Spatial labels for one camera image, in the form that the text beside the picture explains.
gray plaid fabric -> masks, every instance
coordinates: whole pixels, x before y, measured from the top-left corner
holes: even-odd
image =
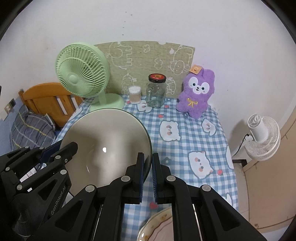
[[[176,110],[177,100],[166,98],[165,105],[159,109],[149,109],[142,104],[129,104],[128,96],[123,96],[126,105],[124,110],[132,113],[146,127],[152,142],[153,152],[158,152],[161,164],[169,166],[172,175],[183,179],[187,184],[200,187],[208,184],[238,210],[237,184],[235,173],[230,169],[226,160],[228,143],[217,113],[209,106],[208,110],[198,120],[192,119],[186,113]],[[56,141],[61,140],[70,126],[79,118],[88,113],[89,100],[79,106],[64,126]],[[215,131],[204,131],[202,124],[208,120],[214,125]],[[164,141],[160,135],[162,121],[178,123],[180,140]],[[190,152],[206,152],[213,172],[207,177],[199,179],[190,167],[188,155]],[[122,226],[122,240],[136,240],[140,228],[154,213],[169,207],[169,205],[157,205],[154,203],[152,171],[150,171],[143,188],[143,199],[140,205],[126,204]]]
[[[54,129],[43,115],[29,113],[23,105],[12,124],[10,141],[12,149],[25,146],[31,149],[39,146],[49,147],[55,141]]]

black cable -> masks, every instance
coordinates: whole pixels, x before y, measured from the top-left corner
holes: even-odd
[[[240,144],[240,146],[239,146],[239,149],[237,150],[237,152],[236,152],[233,156],[235,156],[235,155],[239,152],[239,150],[240,150],[240,148],[242,147],[242,144],[243,144],[243,142],[244,142],[244,139],[245,139],[247,136],[249,136],[249,134],[246,134],[246,135],[244,136],[244,138],[242,139],[242,142],[241,142],[241,144]]]

tiled floor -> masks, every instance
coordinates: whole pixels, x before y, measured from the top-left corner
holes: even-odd
[[[233,164],[237,180],[237,192],[239,199],[239,213],[249,221],[249,197],[247,182],[241,164]]]

blue wall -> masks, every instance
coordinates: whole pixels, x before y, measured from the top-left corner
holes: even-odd
[[[12,109],[13,111],[9,113],[5,120],[0,119],[0,156],[12,151],[10,142],[10,130],[19,109],[23,105],[20,97],[18,97],[15,102],[16,105]]]

red and black lid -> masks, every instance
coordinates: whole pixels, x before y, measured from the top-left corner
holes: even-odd
[[[150,74],[148,79],[153,83],[164,83],[166,81],[166,76],[163,74]]]

